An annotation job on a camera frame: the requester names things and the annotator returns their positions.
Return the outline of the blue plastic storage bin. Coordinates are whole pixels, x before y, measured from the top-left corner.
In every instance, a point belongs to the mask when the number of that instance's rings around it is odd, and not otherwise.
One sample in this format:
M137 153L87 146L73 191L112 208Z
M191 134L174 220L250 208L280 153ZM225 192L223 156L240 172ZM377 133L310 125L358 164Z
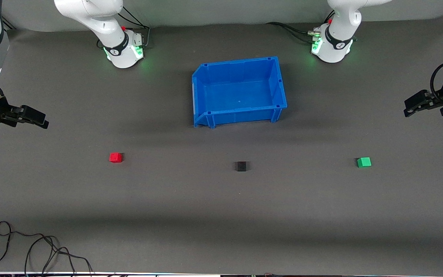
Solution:
M288 107L276 56L203 63L192 74L193 126L269 120Z

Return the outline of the dark grey table mat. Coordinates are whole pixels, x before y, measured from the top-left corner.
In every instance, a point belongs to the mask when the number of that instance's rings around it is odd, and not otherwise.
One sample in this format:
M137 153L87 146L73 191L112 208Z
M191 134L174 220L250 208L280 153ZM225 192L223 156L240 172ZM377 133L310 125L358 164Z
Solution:
M102 272L443 276L443 117L403 114L443 63L443 17L362 23L337 64L269 25L156 28L127 70L88 31L9 37L0 86L50 121L0 124L14 229ZM193 127L201 63L267 56L278 122Z

